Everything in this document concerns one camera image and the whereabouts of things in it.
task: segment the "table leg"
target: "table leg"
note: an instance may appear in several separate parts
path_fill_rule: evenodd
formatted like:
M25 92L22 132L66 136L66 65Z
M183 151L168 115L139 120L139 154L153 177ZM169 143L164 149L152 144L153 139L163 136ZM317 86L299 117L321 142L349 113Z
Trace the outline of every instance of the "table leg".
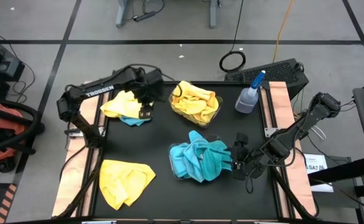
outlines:
M352 179L364 175L364 159L342 164L333 168L324 169L309 174L310 186L322 184L315 180L323 182L335 182L338 180Z
M123 25L124 14L126 13L126 6L128 5L128 0L118 0L119 8L117 13L117 18L115 20L115 25L120 28Z
M218 1L211 0L209 6L209 15L210 15L209 28L216 28L217 26L217 7L218 7Z
M356 216L357 216L358 224L364 224L362 211L359 208L356 208L355 210L356 210Z

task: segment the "white paper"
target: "white paper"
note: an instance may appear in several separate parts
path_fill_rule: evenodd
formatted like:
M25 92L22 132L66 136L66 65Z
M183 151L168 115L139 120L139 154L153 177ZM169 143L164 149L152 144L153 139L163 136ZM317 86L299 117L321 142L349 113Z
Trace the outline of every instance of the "white paper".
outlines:
M307 174L324 170L327 168L324 155L305 154ZM327 184L321 184L311 187L313 192L334 192L333 188Z

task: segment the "blue spray nozzle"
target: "blue spray nozzle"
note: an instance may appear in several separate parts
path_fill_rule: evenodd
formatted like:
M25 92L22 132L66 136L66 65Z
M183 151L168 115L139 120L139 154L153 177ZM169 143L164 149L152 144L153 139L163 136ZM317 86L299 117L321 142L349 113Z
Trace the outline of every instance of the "blue spray nozzle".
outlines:
M259 75L254 79L254 81L252 82L252 84L251 84L251 88L252 89L257 89L259 86L260 86L260 84L262 83L262 81L263 81L263 78L264 78L264 74L265 74L266 72L264 71L264 70L262 70L262 72L261 73L259 73Z

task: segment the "spray bottle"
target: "spray bottle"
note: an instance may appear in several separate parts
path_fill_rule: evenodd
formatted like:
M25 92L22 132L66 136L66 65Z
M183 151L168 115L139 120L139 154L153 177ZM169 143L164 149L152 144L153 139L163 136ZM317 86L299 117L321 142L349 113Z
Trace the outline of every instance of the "spray bottle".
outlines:
M252 112L255 104L258 102L258 88L262 83L265 73L266 72L262 70L262 72L254 79L251 86L249 88L244 88L241 91L235 105L238 112L246 114Z

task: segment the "black tabletop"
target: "black tabletop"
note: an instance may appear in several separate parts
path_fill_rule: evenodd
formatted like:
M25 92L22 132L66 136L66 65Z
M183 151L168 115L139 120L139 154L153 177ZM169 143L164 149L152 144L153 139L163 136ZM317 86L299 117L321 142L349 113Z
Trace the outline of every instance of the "black tabletop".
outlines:
M129 127L111 119L106 131L104 159L147 164L156 173L155 179L131 207L123 205L118 211L111 208L97 192L93 212L100 218L144 219L276 219L273 181L269 172L253 180L253 194L246 193L245 182L231 178L223 171L211 182L198 183L193 179L177 180L169 162L169 146L188 142L188 133L198 131L202 136L219 135L231 146L237 132L249 136L249 146L264 144L263 125L259 104L249 114L241 114L234 104L243 86L197 85L215 91L223 98L223 106L207 129L172 111L169 102L155 103L154 118L140 127ZM166 87L170 94L174 85Z

